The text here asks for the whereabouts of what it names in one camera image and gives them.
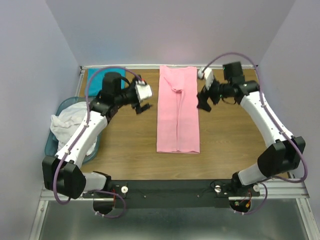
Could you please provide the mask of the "pink t-shirt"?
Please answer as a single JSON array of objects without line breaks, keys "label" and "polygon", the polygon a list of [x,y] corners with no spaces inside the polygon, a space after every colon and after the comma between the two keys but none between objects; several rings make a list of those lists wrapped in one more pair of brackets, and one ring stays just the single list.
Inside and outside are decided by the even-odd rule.
[{"label": "pink t-shirt", "polygon": [[197,68],[159,68],[158,153],[200,153]]}]

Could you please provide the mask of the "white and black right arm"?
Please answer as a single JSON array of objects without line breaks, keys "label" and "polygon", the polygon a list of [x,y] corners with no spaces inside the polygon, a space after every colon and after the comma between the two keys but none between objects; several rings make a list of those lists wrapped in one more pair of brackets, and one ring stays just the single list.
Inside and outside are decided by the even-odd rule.
[{"label": "white and black right arm", "polygon": [[245,79],[239,61],[223,65],[223,75],[226,83],[217,81],[209,67],[198,70],[197,76],[205,84],[197,94],[197,108],[210,112],[212,108],[208,100],[217,105],[219,101],[233,98],[250,115],[266,145],[255,164],[232,175],[229,189],[234,195],[241,196],[260,181],[296,169],[306,142],[282,124],[267,103],[258,82]]}]

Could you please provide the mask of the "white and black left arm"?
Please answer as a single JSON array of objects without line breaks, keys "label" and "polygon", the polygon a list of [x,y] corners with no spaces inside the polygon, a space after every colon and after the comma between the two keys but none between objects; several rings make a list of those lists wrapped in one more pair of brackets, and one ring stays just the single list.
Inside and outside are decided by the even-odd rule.
[{"label": "white and black left arm", "polygon": [[141,114],[151,107],[141,103],[152,96],[151,86],[140,75],[136,74],[132,81],[117,72],[104,75],[97,96],[85,101],[87,112],[73,136],[55,156],[46,156],[42,161],[44,186],[53,191],[58,203],[65,205],[83,192],[94,191],[101,198],[110,194],[109,175],[82,173],[86,153],[121,107],[130,105],[136,114]]}]

